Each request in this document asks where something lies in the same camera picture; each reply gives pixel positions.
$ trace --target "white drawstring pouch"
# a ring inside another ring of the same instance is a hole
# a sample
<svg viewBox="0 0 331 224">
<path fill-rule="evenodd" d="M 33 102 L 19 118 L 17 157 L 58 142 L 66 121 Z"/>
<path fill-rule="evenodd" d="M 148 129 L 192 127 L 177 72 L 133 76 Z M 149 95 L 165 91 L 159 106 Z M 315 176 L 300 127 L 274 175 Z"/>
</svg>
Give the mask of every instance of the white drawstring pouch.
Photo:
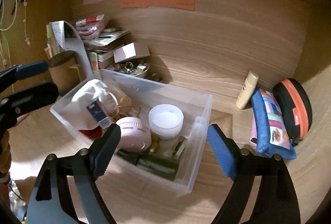
<svg viewBox="0 0 331 224">
<path fill-rule="evenodd" d="M 81 87 L 72 97 L 71 102 L 58 113 L 77 130 L 93 130 L 98 126 L 87 107 L 99 100 L 111 116 L 118 114 L 121 106 L 130 106 L 131 99 L 112 80 L 93 79 Z"/>
</svg>

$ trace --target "metal screw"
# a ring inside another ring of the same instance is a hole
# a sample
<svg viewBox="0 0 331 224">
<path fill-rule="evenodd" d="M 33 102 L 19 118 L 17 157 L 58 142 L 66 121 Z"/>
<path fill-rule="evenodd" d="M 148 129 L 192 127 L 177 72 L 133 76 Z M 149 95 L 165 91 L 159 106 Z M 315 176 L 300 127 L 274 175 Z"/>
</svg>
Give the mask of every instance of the metal screw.
<svg viewBox="0 0 331 224">
<path fill-rule="evenodd" d="M 53 159 L 55 159 L 56 158 L 56 155 L 55 154 L 49 154 L 48 156 L 47 156 L 47 159 L 50 161 L 50 160 L 53 160 Z"/>
<path fill-rule="evenodd" d="M 277 160 L 277 161 L 281 161 L 281 160 L 282 160 L 282 157 L 281 157 L 279 154 L 274 154 L 273 157 L 274 157 L 275 160 Z"/>
<path fill-rule="evenodd" d="M 88 153 L 88 149 L 81 149 L 79 151 L 79 154 L 81 154 L 82 156 L 86 155 Z"/>
<path fill-rule="evenodd" d="M 249 153 L 250 153 L 250 151 L 249 151 L 248 149 L 241 149 L 241 150 L 240 150 L 240 153 L 241 153 L 242 155 L 244 155 L 244 156 L 248 156 Z"/>
<path fill-rule="evenodd" d="M 6 99 L 3 99 L 2 101 L 1 101 L 1 104 L 5 104 L 6 102 L 8 102 L 9 101 L 9 99 L 8 98 L 6 98 Z"/>
</svg>

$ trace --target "clear plastic bin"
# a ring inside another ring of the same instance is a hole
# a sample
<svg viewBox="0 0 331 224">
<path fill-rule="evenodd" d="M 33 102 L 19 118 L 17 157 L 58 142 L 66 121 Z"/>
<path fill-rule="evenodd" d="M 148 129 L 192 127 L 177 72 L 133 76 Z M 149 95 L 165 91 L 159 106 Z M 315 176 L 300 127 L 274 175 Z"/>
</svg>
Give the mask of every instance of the clear plastic bin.
<svg viewBox="0 0 331 224">
<path fill-rule="evenodd" d="M 95 73 L 93 77 L 86 79 L 72 89 L 50 109 L 50 112 L 60 120 L 68 132 L 75 139 L 84 141 L 86 147 L 89 147 L 93 141 L 74 129 L 57 111 L 60 111 L 61 108 L 70 103 L 73 95 L 87 81 L 95 78 L 101 80 L 110 79 L 117 82 L 120 88 L 132 99 L 132 104 L 142 108 L 140 117 L 146 123 L 148 123 L 149 111 L 158 104 L 168 103 L 182 110 L 184 122 L 180 135 L 188 138 L 188 143 L 183 156 L 181 156 L 180 165 L 174 181 L 163 179 L 162 177 L 143 171 L 117 156 L 113 156 L 111 163 L 120 166 L 126 172 L 132 172 L 134 176 L 139 175 L 152 180 L 160 186 L 176 192 L 178 196 L 191 193 L 205 146 L 213 100 L 212 95 L 102 69 Z"/>
</svg>

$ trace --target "white box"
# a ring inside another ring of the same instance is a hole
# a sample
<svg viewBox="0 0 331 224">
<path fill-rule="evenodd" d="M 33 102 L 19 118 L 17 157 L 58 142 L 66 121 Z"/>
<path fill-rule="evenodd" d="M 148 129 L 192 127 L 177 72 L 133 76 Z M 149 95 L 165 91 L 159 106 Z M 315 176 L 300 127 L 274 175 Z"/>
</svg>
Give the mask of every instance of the white box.
<svg viewBox="0 0 331 224">
<path fill-rule="evenodd" d="M 76 130 L 69 122 L 63 119 L 58 111 L 68 105 L 73 95 L 85 83 L 92 79 L 114 80 L 120 88 L 132 99 L 133 104 L 141 107 L 140 118 L 148 124 L 148 113 L 156 105 L 168 103 L 177 106 L 184 114 L 183 128 L 179 135 L 188 138 L 185 150 L 180 159 L 178 172 L 174 181 L 170 181 L 141 170 L 120 157 L 113 156 L 110 165 L 121 167 L 130 176 L 139 176 L 160 187 L 176 192 L 177 196 L 191 193 L 198 174 L 202 153 L 205 147 L 207 128 L 211 113 L 213 96 L 192 90 L 166 85 L 143 78 L 124 75 L 109 70 L 99 70 L 92 77 L 81 82 L 78 86 L 58 100 L 50 112 L 64 125 L 67 131 L 79 141 L 89 147 L 93 140 Z"/>
<path fill-rule="evenodd" d="M 149 49 L 146 44 L 131 43 L 114 50 L 114 60 L 116 63 L 144 58 L 149 55 Z"/>
</svg>

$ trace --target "cream colored bottle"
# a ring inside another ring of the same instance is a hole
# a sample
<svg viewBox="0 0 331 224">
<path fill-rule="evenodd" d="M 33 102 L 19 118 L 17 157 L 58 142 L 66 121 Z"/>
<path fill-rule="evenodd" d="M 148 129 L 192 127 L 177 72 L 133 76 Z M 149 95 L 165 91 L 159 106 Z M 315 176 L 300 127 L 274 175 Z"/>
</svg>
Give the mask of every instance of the cream colored bottle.
<svg viewBox="0 0 331 224">
<path fill-rule="evenodd" d="M 244 109 L 245 106 L 247 105 L 248 101 L 250 100 L 253 94 L 253 91 L 255 90 L 258 79 L 259 79 L 258 74 L 252 72 L 248 73 L 243 88 L 241 89 L 241 92 L 239 93 L 239 96 L 236 101 L 236 106 L 239 109 Z"/>
</svg>

